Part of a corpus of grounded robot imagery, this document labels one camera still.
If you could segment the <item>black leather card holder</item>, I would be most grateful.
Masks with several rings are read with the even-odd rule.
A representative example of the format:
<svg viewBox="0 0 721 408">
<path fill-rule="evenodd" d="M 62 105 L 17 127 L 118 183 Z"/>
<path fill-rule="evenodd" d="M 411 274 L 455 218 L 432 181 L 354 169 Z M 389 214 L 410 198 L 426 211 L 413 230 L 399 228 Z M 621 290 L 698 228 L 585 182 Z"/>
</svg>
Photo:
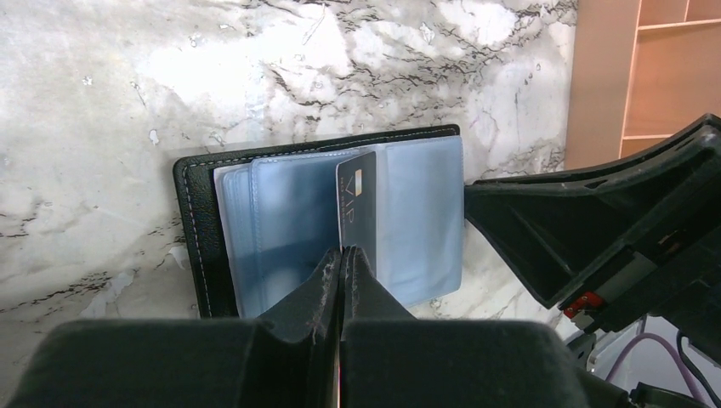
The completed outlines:
<svg viewBox="0 0 721 408">
<path fill-rule="evenodd" d="M 377 155 L 380 284 L 411 307 L 463 269 L 463 140 L 456 124 L 178 159 L 176 189 L 203 317 L 260 316 L 340 249 L 336 167 Z"/>
</svg>

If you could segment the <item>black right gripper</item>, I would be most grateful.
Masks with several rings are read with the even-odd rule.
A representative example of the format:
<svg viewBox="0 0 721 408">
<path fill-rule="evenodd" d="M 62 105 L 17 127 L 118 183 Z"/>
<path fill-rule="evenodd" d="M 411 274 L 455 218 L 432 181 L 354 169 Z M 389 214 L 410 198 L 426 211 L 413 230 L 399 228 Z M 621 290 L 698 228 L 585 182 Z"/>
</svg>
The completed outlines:
<svg viewBox="0 0 721 408">
<path fill-rule="evenodd" d="M 467 220 L 531 295 L 576 326 L 662 317 L 720 361 L 720 120 L 594 167 L 482 179 Z"/>
</svg>

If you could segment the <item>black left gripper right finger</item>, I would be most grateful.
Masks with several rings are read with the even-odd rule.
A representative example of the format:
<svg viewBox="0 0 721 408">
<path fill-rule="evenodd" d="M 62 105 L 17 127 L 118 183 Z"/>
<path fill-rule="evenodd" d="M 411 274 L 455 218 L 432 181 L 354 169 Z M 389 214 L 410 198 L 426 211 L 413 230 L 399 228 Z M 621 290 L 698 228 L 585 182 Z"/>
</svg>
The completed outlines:
<svg viewBox="0 0 721 408">
<path fill-rule="evenodd" d="M 343 252 L 343 407 L 583 407 L 574 362 L 551 328 L 523 320 L 419 320 Z"/>
</svg>

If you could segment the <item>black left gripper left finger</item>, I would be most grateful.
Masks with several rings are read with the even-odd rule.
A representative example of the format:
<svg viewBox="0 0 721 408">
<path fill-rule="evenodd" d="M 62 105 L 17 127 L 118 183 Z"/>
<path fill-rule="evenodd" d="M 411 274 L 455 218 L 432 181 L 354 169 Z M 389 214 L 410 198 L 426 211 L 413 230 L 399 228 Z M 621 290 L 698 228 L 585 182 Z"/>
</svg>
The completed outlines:
<svg viewBox="0 0 721 408">
<path fill-rule="evenodd" d="M 12 407 L 327 407 L 341 253 L 254 319 L 76 320 L 40 343 Z"/>
</svg>

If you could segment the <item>black VIP card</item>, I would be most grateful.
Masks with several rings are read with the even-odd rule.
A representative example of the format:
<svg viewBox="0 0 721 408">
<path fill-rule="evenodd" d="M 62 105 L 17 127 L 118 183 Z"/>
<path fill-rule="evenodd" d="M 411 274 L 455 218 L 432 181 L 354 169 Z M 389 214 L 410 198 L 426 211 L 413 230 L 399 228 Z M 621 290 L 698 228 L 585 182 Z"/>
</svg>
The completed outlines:
<svg viewBox="0 0 721 408">
<path fill-rule="evenodd" d="M 377 155 L 369 151 L 336 167 L 338 229 L 342 249 L 359 247 L 371 273 L 377 261 Z"/>
</svg>

